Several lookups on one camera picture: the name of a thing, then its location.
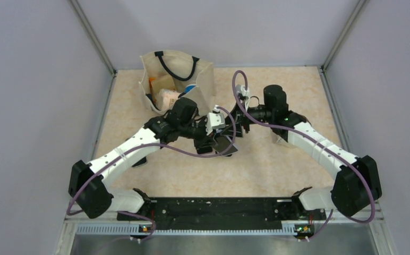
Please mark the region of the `black phone from lilac case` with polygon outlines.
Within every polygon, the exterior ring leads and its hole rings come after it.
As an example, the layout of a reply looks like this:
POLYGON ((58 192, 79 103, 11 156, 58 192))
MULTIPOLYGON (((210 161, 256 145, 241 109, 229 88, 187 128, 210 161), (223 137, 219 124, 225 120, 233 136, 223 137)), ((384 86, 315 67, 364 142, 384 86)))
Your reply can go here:
POLYGON ((232 145, 228 148, 231 144, 231 138, 229 136, 220 136, 215 139, 216 144, 213 146, 215 152, 217 154, 221 153, 221 155, 225 154, 234 154, 238 152, 238 149, 235 145, 232 145))

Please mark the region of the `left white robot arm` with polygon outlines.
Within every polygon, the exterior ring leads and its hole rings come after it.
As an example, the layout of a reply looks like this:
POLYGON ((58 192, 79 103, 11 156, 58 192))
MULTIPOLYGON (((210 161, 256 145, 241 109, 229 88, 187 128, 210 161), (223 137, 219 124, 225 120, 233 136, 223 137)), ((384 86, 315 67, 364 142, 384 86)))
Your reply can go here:
POLYGON ((196 119, 197 113, 196 103, 181 98, 172 109, 149 119, 115 149, 88 163, 76 162, 71 171, 68 192, 72 199, 67 215, 83 212, 94 219, 107 211, 127 211, 136 219, 147 218, 147 199, 137 191, 119 191, 112 189, 112 185, 126 170, 179 137, 198 141, 209 138, 213 132, 210 118, 196 119))

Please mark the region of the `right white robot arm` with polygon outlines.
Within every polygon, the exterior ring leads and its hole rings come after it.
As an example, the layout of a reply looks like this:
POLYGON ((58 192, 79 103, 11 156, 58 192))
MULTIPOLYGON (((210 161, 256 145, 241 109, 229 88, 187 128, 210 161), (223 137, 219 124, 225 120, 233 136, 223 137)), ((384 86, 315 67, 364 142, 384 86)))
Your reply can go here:
POLYGON ((243 130, 251 124, 270 128, 284 143, 299 148, 322 166, 333 184, 325 188, 305 188, 296 192, 292 214, 305 219, 316 209, 336 210, 357 223, 375 217, 375 201, 382 196, 376 161, 369 155, 357 156, 320 134, 303 115, 289 109, 286 93, 276 84, 263 90, 263 104, 249 107, 246 85, 233 85, 234 112, 243 130))

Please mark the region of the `black smartphone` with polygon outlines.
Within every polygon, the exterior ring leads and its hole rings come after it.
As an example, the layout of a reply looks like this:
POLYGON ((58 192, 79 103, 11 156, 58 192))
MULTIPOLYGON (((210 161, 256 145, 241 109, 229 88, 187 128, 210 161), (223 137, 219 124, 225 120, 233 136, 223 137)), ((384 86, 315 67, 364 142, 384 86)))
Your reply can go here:
POLYGON ((196 148, 196 152, 198 155, 205 155, 213 152, 213 148, 211 146, 200 147, 196 148))

